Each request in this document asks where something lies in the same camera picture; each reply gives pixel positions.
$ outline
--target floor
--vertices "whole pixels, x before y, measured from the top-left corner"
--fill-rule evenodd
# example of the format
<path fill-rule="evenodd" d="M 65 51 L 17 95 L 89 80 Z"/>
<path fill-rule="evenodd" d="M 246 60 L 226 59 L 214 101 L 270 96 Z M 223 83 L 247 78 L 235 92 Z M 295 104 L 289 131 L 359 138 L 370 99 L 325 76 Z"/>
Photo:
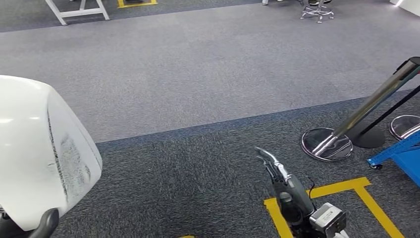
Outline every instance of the floor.
<path fill-rule="evenodd" d="M 386 1 L 323 24 L 283 4 L 3 32 L 1 73 L 52 85 L 102 142 L 365 97 L 418 52 L 418 17 Z"/>
<path fill-rule="evenodd" d="M 372 121 L 399 101 L 397 93 L 374 111 Z M 415 96 L 383 121 L 381 148 L 355 147 L 337 163 L 309 158 L 300 148 L 302 133 L 336 128 L 363 99 L 295 109 L 99 143 L 103 174 L 93 190 L 61 221 L 55 237 L 275 238 L 277 230 L 264 201 L 274 197 L 270 178 L 254 146 L 272 152 L 309 189 L 367 177 L 366 190 L 403 236 L 388 233 L 355 191 L 315 199 L 348 214 L 351 238 L 418 238 L 420 189 L 393 162 L 371 169 L 366 159 L 396 142 L 389 122 L 403 114 L 420 115 Z"/>
<path fill-rule="evenodd" d="M 367 177 L 401 233 L 418 237 L 418 187 L 392 162 L 380 172 L 366 165 L 383 148 L 326 165 L 298 142 L 307 129 L 336 127 L 419 55 L 419 17 L 387 0 L 334 0 L 335 19 L 323 24 L 300 20 L 293 0 L 104 4 L 112 21 L 81 17 L 62 27 L 43 0 L 0 1 L 0 74 L 53 86 L 104 158 L 102 179 L 57 237 L 277 237 L 256 145 L 317 186 Z M 420 115 L 419 103 L 413 98 L 381 128 L 396 115 Z M 395 143 L 387 136 L 384 148 Z M 352 238 L 389 235 L 353 192 L 317 203 L 326 201 L 350 212 Z"/>

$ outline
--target white table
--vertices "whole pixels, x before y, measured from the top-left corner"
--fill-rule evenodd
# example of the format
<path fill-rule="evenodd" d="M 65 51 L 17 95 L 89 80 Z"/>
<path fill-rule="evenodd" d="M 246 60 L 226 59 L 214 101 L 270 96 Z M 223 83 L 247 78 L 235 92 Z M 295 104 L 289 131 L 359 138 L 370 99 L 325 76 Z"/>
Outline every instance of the white table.
<path fill-rule="evenodd" d="M 98 8 L 85 9 L 86 0 L 81 0 L 79 10 L 64 11 L 64 12 L 60 12 L 58 10 L 58 8 L 54 4 L 53 0 L 45 0 L 45 1 L 47 2 L 48 6 L 50 6 L 51 10 L 54 12 L 55 16 L 58 18 L 58 20 L 60 21 L 60 23 L 63 26 L 67 25 L 67 23 L 63 19 L 65 17 L 83 16 L 83 15 L 98 14 L 98 13 L 102 13 L 105 17 L 105 20 L 109 21 L 109 16 L 108 16 L 108 13 L 105 10 L 104 4 L 102 4 L 102 0 L 96 0 L 96 2 L 98 3 L 98 6 L 99 6 Z"/>

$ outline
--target yellow tape marking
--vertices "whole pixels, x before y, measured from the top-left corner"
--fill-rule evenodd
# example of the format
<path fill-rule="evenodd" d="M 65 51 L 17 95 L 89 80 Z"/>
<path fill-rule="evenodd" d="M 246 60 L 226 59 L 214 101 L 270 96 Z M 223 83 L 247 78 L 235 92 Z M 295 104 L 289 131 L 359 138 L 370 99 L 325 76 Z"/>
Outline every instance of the yellow tape marking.
<path fill-rule="evenodd" d="M 388 216 L 382 211 L 379 205 L 368 193 L 368 191 L 366 191 L 365 186 L 368 185 L 371 185 L 371 183 L 366 177 L 333 183 L 330 185 L 314 188 L 311 192 L 311 198 L 322 197 L 354 189 L 355 192 L 362 199 L 363 203 L 365 203 L 368 209 L 373 213 L 373 215 L 376 217 L 379 223 L 384 227 L 386 232 L 388 232 L 388 234 L 392 238 L 404 238 L 401 232 L 391 222 Z M 274 225 L 276 226 L 279 235 L 282 238 L 293 238 L 286 221 L 280 213 L 280 208 L 277 204 L 276 198 L 266 199 L 264 201 L 264 205 L 266 206 L 271 218 L 273 219 Z"/>
<path fill-rule="evenodd" d="M 280 207 L 277 204 L 276 198 L 264 200 L 264 205 L 267 208 L 271 218 L 273 219 L 274 225 L 276 226 L 276 229 L 281 238 L 293 238 L 292 232 L 290 231 L 286 220 L 280 213 Z"/>
<path fill-rule="evenodd" d="M 136 3 L 136 4 L 124 4 L 124 0 L 118 0 L 118 8 L 126 8 L 126 7 L 134 7 L 134 6 L 147 6 L 147 5 L 154 5 L 158 2 L 156 0 L 150 0 L 150 2 L 145 3 Z"/>
<path fill-rule="evenodd" d="M 392 238 L 404 238 L 364 187 L 355 187 L 355 191 Z"/>

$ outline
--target white plastic cover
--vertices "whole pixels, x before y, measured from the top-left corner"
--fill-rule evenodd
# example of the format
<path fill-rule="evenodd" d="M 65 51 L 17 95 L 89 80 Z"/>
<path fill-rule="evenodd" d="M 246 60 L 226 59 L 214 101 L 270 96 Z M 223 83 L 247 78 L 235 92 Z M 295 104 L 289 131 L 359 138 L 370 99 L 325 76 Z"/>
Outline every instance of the white plastic cover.
<path fill-rule="evenodd" d="M 93 140 L 51 86 L 0 75 L 0 205 L 18 226 L 35 229 L 50 208 L 64 215 L 101 172 Z"/>

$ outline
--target white table leg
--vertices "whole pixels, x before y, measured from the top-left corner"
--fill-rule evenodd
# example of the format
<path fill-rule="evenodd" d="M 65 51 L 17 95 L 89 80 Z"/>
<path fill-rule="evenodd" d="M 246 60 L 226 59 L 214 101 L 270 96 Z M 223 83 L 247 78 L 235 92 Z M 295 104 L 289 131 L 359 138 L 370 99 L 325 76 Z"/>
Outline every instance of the white table leg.
<path fill-rule="evenodd" d="M 86 6 L 86 0 L 82 0 L 82 2 L 80 3 L 80 8 L 79 10 L 84 10 Z"/>
<path fill-rule="evenodd" d="M 54 12 L 55 16 L 58 18 L 58 20 L 60 21 L 60 23 L 63 26 L 66 26 L 67 23 L 61 17 L 60 11 L 58 10 L 57 6 L 54 4 L 53 0 L 45 0 L 45 1 L 47 2 L 48 6 L 50 6 L 52 12 Z"/>
<path fill-rule="evenodd" d="M 102 3 L 102 0 L 96 0 L 96 2 L 98 3 L 98 6 L 101 9 L 102 14 L 105 17 L 105 20 L 109 21 L 109 16 L 108 16 L 108 13 L 106 12 L 106 9 L 104 7 L 104 4 Z"/>

